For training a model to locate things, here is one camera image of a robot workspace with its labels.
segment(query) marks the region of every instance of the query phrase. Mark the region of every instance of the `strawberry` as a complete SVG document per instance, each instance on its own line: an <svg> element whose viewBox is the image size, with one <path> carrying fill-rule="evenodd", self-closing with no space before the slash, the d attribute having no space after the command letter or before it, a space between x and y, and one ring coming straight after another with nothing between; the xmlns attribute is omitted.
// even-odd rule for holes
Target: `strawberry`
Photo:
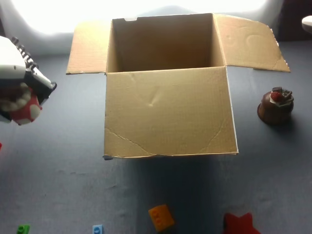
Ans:
<svg viewBox="0 0 312 234"><path fill-rule="evenodd" d="M284 96L280 92L272 92L271 98L275 102L282 102L284 100Z"/></svg>

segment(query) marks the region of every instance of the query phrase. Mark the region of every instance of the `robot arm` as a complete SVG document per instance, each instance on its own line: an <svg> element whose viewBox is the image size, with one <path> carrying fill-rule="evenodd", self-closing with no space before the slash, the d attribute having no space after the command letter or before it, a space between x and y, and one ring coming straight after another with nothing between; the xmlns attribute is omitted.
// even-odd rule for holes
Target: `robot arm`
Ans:
<svg viewBox="0 0 312 234"><path fill-rule="evenodd" d="M38 117L41 105L57 84L40 72L24 46L18 43L17 38L10 41L0 37L0 47L4 48L0 54L0 116L21 125Z"/></svg>

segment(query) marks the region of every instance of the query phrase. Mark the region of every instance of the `blue block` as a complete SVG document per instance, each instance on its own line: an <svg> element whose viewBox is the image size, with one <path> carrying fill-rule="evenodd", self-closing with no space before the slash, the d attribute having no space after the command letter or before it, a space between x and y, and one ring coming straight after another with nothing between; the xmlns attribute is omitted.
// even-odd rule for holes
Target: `blue block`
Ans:
<svg viewBox="0 0 312 234"><path fill-rule="evenodd" d="M94 225L92 227L92 234L104 234L103 225Z"/></svg>

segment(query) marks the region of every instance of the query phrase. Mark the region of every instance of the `bright light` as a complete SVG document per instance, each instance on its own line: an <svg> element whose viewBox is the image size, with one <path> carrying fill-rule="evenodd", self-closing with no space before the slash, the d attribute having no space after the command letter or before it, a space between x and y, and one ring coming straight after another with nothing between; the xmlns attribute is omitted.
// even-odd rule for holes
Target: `bright light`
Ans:
<svg viewBox="0 0 312 234"><path fill-rule="evenodd" d="M24 20L45 34L73 32L80 21L130 18L165 6L179 6L190 12L248 12L267 0L12 0Z"/></svg>

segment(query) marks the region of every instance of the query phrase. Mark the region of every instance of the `chocolate piece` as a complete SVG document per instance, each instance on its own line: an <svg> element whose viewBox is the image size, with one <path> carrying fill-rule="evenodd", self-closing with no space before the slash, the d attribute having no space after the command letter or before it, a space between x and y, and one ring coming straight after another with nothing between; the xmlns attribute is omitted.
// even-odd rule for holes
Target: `chocolate piece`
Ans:
<svg viewBox="0 0 312 234"><path fill-rule="evenodd" d="M270 97L272 92L280 92L285 98L276 102ZM283 90L282 87L275 87L272 92L267 92L263 96L257 109L258 116L267 124L283 124L290 119L293 110L292 92Z"/></svg>

